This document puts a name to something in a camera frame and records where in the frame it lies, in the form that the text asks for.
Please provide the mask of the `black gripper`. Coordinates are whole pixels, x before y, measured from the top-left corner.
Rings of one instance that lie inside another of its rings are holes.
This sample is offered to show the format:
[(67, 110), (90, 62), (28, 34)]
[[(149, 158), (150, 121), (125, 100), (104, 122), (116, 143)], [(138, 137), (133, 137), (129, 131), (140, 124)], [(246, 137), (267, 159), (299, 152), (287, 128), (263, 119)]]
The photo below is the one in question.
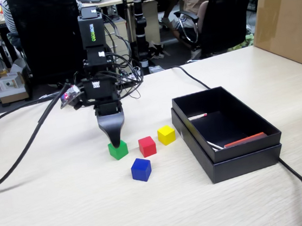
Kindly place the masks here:
[(115, 81), (105, 77), (83, 80), (82, 83), (83, 105), (94, 107), (99, 128), (108, 136), (113, 147), (119, 147), (125, 119)]

